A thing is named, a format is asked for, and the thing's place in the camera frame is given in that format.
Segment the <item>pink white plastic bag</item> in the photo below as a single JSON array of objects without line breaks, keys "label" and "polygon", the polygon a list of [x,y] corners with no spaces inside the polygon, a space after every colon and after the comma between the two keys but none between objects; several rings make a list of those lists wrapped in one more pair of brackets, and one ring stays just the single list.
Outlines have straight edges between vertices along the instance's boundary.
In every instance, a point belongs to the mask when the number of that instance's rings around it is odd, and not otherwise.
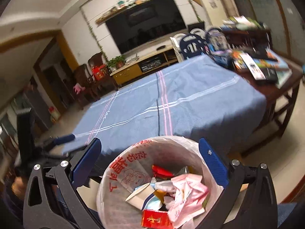
[{"label": "pink white plastic bag", "polygon": [[174,197],[166,195],[164,204],[173,228],[179,228],[205,212],[209,189],[202,179],[202,175],[197,174],[182,174],[171,179]]}]

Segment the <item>blue face mask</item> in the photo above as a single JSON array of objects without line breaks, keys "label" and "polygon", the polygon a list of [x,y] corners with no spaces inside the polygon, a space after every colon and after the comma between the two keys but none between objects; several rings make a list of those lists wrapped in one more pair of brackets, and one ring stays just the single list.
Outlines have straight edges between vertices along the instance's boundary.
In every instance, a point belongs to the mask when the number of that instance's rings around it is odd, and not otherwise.
[{"label": "blue face mask", "polygon": [[142,211],[144,210],[153,210],[153,211],[158,211],[159,209],[161,209],[163,206],[162,201],[155,196],[153,193],[148,196],[142,206]]}]

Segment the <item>red cigarette box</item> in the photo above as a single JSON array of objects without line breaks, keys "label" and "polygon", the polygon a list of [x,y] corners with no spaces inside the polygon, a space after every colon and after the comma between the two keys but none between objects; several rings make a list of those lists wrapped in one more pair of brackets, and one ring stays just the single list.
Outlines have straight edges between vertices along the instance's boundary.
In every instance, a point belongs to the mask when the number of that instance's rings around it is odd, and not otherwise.
[{"label": "red cigarette box", "polygon": [[141,226],[145,228],[173,229],[166,211],[144,210]]}]

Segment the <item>red snack wrapper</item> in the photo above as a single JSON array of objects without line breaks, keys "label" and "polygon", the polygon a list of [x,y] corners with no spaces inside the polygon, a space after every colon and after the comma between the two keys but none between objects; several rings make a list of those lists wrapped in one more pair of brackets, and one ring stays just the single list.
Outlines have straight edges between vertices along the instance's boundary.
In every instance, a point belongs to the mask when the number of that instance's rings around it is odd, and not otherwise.
[{"label": "red snack wrapper", "polygon": [[170,171],[154,164],[152,165],[152,173],[153,177],[160,179],[170,179],[174,177],[174,174]]}]

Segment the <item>white blue paper cup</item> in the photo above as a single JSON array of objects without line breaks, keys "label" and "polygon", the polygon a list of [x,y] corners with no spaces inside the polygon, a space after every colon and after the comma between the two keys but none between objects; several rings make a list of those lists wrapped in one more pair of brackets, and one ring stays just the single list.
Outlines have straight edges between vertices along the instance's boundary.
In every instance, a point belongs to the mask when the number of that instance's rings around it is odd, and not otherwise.
[{"label": "white blue paper cup", "polygon": [[144,210],[146,204],[155,196],[155,189],[151,186],[150,183],[146,183],[137,187],[126,199],[129,205],[133,207]]}]

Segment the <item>blue striped tablecloth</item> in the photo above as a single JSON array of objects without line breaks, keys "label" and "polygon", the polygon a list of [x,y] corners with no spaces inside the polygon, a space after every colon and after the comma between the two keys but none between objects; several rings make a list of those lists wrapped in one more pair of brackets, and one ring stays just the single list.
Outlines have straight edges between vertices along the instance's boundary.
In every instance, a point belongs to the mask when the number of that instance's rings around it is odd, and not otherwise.
[{"label": "blue striped tablecloth", "polygon": [[93,103],[63,152],[93,138],[113,159],[129,146],[156,136],[205,138],[220,154],[251,135],[266,98],[240,75],[201,55],[166,67]]}]

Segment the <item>pink cloth on chair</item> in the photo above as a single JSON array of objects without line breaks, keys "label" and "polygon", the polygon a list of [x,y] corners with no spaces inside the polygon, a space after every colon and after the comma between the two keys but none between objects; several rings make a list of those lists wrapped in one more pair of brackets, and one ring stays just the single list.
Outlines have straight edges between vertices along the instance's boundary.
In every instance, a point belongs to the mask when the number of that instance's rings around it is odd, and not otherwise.
[{"label": "pink cloth on chair", "polygon": [[85,90],[84,87],[82,87],[79,83],[76,83],[76,85],[73,87],[73,91],[75,92],[76,95],[80,94]]}]

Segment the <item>red gift box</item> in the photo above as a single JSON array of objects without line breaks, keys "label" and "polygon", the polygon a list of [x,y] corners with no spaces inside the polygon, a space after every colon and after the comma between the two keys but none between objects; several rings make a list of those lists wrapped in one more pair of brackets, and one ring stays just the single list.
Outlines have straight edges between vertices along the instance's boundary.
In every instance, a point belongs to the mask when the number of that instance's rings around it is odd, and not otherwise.
[{"label": "red gift box", "polygon": [[91,68],[91,70],[96,81],[99,81],[109,75],[109,69],[105,64],[94,66]]}]

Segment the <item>green potted plant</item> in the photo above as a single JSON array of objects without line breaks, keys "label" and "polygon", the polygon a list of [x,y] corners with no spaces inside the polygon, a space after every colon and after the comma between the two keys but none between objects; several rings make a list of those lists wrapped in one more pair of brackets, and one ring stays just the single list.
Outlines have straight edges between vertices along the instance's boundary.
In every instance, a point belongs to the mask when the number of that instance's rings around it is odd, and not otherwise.
[{"label": "green potted plant", "polygon": [[109,67],[115,67],[116,69],[119,69],[119,68],[121,68],[125,65],[125,61],[126,61],[125,56],[123,56],[123,55],[116,56],[108,62],[108,66]]}]

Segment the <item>white remote control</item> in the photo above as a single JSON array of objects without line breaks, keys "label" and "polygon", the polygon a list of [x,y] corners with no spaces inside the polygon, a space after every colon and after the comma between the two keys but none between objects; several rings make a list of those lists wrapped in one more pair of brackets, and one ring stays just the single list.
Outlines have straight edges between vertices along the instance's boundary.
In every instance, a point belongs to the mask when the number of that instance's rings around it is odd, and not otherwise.
[{"label": "white remote control", "polygon": [[266,77],[248,53],[240,53],[240,57],[256,81],[264,81]]}]

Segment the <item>yellow wooden tv cabinet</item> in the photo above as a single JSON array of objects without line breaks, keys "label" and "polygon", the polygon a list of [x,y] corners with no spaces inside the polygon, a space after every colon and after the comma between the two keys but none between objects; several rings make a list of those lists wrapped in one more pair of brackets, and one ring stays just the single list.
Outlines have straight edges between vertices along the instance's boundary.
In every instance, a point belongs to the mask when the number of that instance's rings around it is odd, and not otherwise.
[{"label": "yellow wooden tv cabinet", "polygon": [[112,72],[110,76],[118,86],[122,86],[177,62],[178,59],[173,47],[165,46],[158,51],[139,57],[130,64],[125,64],[123,67]]}]

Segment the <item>white baby fence panel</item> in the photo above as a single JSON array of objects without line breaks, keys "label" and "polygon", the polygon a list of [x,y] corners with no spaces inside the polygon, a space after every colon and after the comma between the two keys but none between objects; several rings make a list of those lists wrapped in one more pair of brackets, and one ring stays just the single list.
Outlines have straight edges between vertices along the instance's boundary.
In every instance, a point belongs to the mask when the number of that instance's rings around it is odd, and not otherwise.
[{"label": "white baby fence panel", "polygon": [[205,31],[194,29],[190,33],[178,33],[170,38],[179,62],[206,53],[204,48]]}]

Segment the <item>large black television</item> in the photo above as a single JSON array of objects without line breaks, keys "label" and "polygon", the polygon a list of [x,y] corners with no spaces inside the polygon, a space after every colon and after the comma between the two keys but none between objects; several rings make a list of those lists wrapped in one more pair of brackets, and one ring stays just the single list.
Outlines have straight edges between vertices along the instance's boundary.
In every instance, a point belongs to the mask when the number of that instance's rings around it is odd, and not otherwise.
[{"label": "large black television", "polygon": [[149,0],[115,15],[105,24],[121,54],[186,29],[174,0]]}]

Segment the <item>plush toys on shelf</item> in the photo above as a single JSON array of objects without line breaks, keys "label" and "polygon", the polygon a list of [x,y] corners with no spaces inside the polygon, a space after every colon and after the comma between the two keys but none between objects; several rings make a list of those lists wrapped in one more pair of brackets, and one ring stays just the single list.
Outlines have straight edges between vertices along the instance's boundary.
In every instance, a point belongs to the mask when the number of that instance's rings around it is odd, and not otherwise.
[{"label": "plush toys on shelf", "polygon": [[108,9],[98,19],[96,19],[95,24],[97,26],[99,26],[100,24],[104,23],[105,21],[114,17],[115,15],[119,14],[120,12],[123,12],[134,6],[146,3],[147,1],[151,1],[151,0],[120,0],[117,2],[116,5],[114,5],[110,9]]}]

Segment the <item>white standing air conditioner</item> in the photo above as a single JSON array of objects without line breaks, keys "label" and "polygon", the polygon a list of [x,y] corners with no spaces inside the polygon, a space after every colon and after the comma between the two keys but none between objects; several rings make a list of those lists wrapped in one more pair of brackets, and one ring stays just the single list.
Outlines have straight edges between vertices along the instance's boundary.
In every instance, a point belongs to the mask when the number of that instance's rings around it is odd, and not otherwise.
[{"label": "white standing air conditioner", "polygon": [[213,26],[221,26],[227,14],[221,0],[200,0],[207,12],[209,23]]}]

